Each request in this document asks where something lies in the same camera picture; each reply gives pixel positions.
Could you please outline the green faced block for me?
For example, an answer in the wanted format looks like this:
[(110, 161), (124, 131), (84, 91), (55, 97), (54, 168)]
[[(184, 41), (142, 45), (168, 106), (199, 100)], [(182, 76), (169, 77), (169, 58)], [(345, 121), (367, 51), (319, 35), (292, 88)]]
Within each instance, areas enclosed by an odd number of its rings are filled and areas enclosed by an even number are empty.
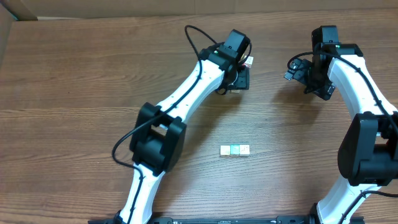
[(230, 145), (230, 156), (239, 156), (240, 155), (240, 145), (232, 144)]

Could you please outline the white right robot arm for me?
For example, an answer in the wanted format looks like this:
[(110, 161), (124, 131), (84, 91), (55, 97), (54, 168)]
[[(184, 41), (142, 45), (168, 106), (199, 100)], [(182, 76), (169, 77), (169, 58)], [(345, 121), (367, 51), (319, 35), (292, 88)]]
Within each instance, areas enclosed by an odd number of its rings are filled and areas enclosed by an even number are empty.
[(284, 75), (305, 85), (305, 93), (329, 100), (338, 90), (351, 124), (338, 150), (340, 175), (327, 195), (314, 203), (303, 223), (364, 223), (355, 211), (370, 195), (396, 198), (380, 189), (397, 178), (397, 108), (369, 74), (357, 44), (339, 41), (336, 26), (312, 31), (312, 60), (292, 57)]

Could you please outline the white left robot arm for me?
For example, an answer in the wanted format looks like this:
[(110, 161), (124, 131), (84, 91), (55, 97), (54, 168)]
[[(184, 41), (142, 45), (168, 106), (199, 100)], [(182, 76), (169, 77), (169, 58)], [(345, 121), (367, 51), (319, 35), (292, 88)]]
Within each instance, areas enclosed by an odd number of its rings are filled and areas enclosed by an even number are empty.
[(130, 139), (134, 171), (126, 204), (112, 223), (148, 223), (155, 195), (163, 176), (170, 172), (182, 153), (187, 121), (213, 92), (249, 88), (249, 68), (245, 66), (252, 43), (233, 29), (226, 41), (196, 50), (197, 62), (187, 79), (156, 105), (145, 103), (139, 110), (133, 130), (115, 145)]

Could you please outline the wooden block with red drawing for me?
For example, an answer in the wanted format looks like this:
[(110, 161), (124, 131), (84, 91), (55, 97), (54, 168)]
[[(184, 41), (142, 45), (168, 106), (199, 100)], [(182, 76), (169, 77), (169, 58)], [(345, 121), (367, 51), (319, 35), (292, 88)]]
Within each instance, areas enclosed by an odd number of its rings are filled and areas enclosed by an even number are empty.
[(239, 146), (239, 155), (247, 157), (250, 155), (250, 146), (241, 144)]

